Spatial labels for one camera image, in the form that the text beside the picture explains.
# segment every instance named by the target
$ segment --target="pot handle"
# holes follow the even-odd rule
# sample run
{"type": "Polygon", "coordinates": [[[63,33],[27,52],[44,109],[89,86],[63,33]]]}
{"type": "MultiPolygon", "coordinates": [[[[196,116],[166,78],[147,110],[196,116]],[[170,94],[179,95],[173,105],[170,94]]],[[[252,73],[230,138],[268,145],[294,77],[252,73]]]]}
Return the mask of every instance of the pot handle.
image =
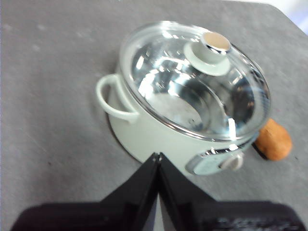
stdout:
{"type": "Polygon", "coordinates": [[[126,120],[130,123],[134,123],[139,117],[139,113],[134,109],[134,107],[131,105],[131,103],[125,96],[123,86],[121,85],[119,78],[120,78],[119,74],[110,74],[103,76],[96,84],[96,96],[98,102],[100,103],[100,105],[102,106],[102,108],[106,113],[108,113],[111,116],[117,117],[119,119],[126,120]],[[120,98],[120,101],[131,112],[117,110],[106,102],[106,100],[102,96],[102,89],[107,85],[115,87],[115,90],[120,98]]]}

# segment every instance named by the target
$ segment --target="gray countertop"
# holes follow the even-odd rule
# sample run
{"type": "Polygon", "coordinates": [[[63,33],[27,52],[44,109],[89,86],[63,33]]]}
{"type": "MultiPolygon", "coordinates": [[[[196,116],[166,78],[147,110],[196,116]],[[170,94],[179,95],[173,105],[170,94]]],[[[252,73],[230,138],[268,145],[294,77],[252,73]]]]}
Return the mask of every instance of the gray countertop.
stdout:
{"type": "MultiPolygon", "coordinates": [[[[114,72],[123,37],[159,20],[215,30],[252,57],[269,84],[271,116],[294,142],[280,162],[250,148],[239,171],[189,179],[217,200],[291,205],[308,225],[308,37],[279,10],[217,0],[3,0],[1,6],[1,230],[29,206],[101,200],[140,166],[112,135],[94,87],[114,72]]],[[[154,230],[173,230],[164,208],[153,216],[154,230]]]]}

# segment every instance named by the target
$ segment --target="white knob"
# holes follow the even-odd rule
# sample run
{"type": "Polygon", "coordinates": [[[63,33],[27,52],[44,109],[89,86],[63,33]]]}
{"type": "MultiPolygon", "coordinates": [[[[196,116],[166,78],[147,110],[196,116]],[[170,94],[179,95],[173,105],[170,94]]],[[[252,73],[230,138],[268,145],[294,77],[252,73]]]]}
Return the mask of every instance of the white knob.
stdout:
{"type": "Polygon", "coordinates": [[[221,169],[232,169],[232,170],[238,170],[243,165],[243,153],[239,152],[233,156],[230,156],[227,158],[224,162],[220,164],[221,169]]]}

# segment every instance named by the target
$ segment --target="glass lid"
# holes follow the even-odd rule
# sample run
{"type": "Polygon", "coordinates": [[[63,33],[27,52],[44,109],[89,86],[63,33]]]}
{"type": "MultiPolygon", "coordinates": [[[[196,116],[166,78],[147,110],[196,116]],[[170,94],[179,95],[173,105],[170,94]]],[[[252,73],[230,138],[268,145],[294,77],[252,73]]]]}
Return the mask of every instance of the glass lid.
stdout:
{"type": "Polygon", "coordinates": [[[256,64],[198,26],[162,21],[137,29],[122,45],[120,68],[148,113],[189,136],[238,140],[269,117],[269,89],[256,64]]]}

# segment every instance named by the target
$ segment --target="pot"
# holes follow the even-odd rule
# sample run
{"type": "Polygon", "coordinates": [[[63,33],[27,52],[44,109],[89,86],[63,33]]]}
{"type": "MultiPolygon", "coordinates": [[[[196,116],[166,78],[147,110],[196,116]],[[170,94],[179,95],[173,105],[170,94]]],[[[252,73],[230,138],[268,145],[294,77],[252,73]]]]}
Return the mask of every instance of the pot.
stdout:
{"type": "Polygon", "coordinates": [[[216,32],[170,21],[134,31],[96,94],[133,157],[163,152],[186,175],[239,169],[270,111],[257,64],[216,32]]]}

